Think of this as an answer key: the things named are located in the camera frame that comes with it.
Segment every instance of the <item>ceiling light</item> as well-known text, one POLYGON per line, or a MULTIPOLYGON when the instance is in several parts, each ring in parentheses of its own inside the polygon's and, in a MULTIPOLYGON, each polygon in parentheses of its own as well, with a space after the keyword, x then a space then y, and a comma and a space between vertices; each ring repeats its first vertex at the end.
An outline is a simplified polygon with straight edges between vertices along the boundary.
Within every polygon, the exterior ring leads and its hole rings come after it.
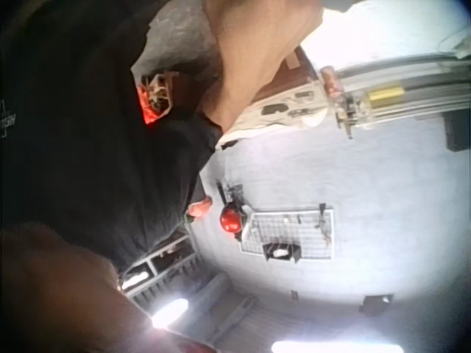
POLYGON ((280 341, 272 346, 273 353, 404 353, 394 344, 350 342, 294 342, 280 341))
POLYGON ((155 328, 166 329, 175 322, 188 309, 188 300, 177 299, 166 305, 152 316, 152 324, 155 328))
POLYGON ((148 278, 149 274, 147 272, 141 272, 140 274, 136 274, 135 276, 129 278, 127 281, 124 281, 122 288, 123 290, 127 289, 129 287, 132 287, 133 285, 137 285, 139 282, 142 282, 148 278))
POLYGON ((273 251, 274 257, 283 257, 283 256, 288 256, 288 255, 289 255, 289 251, 286 249, 277 249, 273 251))

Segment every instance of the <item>orange object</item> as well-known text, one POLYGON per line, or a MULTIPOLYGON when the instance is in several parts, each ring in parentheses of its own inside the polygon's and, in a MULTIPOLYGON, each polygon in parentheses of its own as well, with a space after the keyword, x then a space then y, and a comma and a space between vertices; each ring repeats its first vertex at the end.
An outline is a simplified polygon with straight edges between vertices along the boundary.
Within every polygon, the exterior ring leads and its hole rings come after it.
POLYGON ((138 96, 139 96, 139 103, 141 103, 142 114, 144 117, 144 122, 146 125, 153 123, 159 116, 157 113, 152 109, 149 103, 149 93, 147 92, 144 85, 141 83, 138 85, 138 96))
POLYGON ((201 218, 213 205, 213 199, 211 196, 206 196, 206 198, 201 202, 195 202, 188 207, 188 214, 195 217, 201 218))

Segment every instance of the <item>red helmet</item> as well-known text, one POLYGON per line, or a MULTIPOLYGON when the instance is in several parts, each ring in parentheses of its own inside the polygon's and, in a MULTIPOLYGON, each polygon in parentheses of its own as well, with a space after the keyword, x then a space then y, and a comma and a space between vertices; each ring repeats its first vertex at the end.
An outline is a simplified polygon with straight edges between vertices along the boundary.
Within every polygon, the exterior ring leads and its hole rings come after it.
POLYGON ((229 233, 239 233, 242 230, 241 214, 232 207, 226 207, 222 210, 219 217, 222 229, 229 233))

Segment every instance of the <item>hand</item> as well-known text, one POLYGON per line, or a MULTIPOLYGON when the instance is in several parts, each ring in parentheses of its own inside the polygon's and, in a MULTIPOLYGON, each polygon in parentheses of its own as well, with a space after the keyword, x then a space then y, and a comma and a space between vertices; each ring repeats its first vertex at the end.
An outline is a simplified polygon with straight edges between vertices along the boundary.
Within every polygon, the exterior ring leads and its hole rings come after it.
POLYGON ((282 61, 322 22, 319 0, 206 0, 223 75, 200 104, 227 131, 282 61))

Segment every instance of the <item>metal frame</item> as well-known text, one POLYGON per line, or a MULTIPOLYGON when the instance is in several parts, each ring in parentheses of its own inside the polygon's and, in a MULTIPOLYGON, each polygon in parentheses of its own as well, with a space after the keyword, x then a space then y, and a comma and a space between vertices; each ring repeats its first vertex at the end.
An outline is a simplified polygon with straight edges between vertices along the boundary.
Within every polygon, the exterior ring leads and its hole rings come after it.
MULTIPOLYGON (((263 257, 263 254, 256 254, 253 252, 245 252, 242 249, 242 244, 244 243, 244 239, 247 239, 247 235, 249 233, 249 228, 250 224, 252 223, 253 218, 256 215, 302 215, 302 214, 311 214, 311 213, 320 213, 320 210, 291 210, 291 211, 266 211, 266 212, 261 212, 261 211, 254 211, 249 212, 249 219, 246 223, 246 226, 244 227, 244 230, 242 231, 242 242, 239 243, 238 247, 239 250, 241 251, 242 254, 248 254, 252 256, 259 256, 263 257)), ((331 227, 331 234, 330 237, 332 239, 332 243, 330 244, 331 247, 331 256, 330 259, 306 259, 304 257, 301 257, 298 262, 327 262, 327 261, 334 261, 336 259, 336 247, 335 247, 335 241, 336 241, 336 236, 335 236, 335 216, 334 216, 334 209, 333 208, 327 208, 325 210, 325 213, 328 213, 330 216, 330 227, 331 227)))

